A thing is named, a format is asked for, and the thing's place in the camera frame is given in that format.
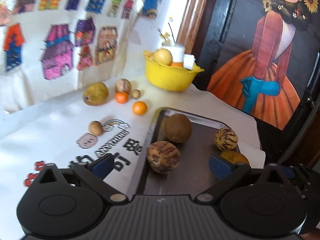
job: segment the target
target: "striped melon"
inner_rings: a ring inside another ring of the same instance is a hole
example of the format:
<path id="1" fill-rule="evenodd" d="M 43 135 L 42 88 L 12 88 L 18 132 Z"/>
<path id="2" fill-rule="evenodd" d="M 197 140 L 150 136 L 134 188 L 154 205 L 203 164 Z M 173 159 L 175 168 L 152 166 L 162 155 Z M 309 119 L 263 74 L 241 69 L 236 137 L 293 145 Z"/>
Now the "striped melon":
<path id="1" fill-rule="evenodd" d="M 233 150 L 238 143 L 238 136 L 229 127 L 221 128 L 214 136 L 216 146 L 219 150 Z"/>

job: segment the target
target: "baking tray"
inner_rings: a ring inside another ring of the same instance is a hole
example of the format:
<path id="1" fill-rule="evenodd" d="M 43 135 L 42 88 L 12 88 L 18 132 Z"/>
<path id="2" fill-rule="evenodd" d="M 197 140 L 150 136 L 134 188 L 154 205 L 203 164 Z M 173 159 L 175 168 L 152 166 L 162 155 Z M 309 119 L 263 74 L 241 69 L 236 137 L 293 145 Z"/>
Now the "baking tray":
<path id="1" fill-rule="evenodd" d="M 159 174 L 153 171 L 147 160 L 146 148 L 156 141 L 168 141 L 164 134 L 166 118 L 173 114 L 184 114 L 192 123 L 192 136 L 186 143 L 172 143 L 181 153 L 179 166 L 169 174 Z M 199 193 L 213 186 L 218 179 L 210 172 L 209 157 L 219 154 L 214 136 L 226 124 L 195 114 L 172 108 L 160 108 L 152 120 L 140 158 L 143 167 L 135 194 L 144 195 L 191 195 L 194 198 Z"/>

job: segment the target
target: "wooden door frame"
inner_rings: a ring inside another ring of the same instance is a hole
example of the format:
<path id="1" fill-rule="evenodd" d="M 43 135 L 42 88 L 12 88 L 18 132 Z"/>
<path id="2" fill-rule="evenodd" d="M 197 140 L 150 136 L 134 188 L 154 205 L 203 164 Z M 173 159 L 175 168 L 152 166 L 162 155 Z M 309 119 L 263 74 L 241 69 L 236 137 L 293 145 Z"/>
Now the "wooden door frame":
<path id="1" fill-rule="evenodd" d="M 192 52 L 206 4 L 207 0 L 188 0 L 177 37 L 177 43 L 186 47 L 186 54 Z"/>

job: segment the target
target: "tangerine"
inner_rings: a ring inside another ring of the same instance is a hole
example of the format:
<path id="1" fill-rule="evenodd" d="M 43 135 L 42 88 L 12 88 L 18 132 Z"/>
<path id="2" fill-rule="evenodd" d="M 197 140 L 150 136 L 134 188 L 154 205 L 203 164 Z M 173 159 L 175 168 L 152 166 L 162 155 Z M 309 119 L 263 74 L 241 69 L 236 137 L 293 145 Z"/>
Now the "tangerine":
<path id="1" fill-rule="evenodd" d="M 118 92 L 115 94 L 115 100 L 119 103 L 119 104 L 124 104 L 128 101 L 129 96 L 126 92 Z"/>
<path id="2" fill-rule="evenodd" d="M 147 104 L 142 101 L 135 102 L 132 105 L 132 112 L 136 115 L 144 115 L 148 110 Z"/>

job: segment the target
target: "yellow basket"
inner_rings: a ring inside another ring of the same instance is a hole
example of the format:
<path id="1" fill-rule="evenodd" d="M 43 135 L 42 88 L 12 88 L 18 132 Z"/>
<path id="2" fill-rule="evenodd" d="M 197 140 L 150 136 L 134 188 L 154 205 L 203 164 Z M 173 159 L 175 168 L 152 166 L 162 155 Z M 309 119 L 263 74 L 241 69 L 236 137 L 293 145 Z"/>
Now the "yellow basket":
<path id="1" fill-rule="evenodd" d="M 143 56 L 146 60 L 145 75 L 148 81 L 156 87 L 169 91 L 182 92 L 186 90 L 196 75 L 204 71 L 196 64 L 194 64 L 192 70 L 163 64 L 159 65 L 145 54 Z"/>

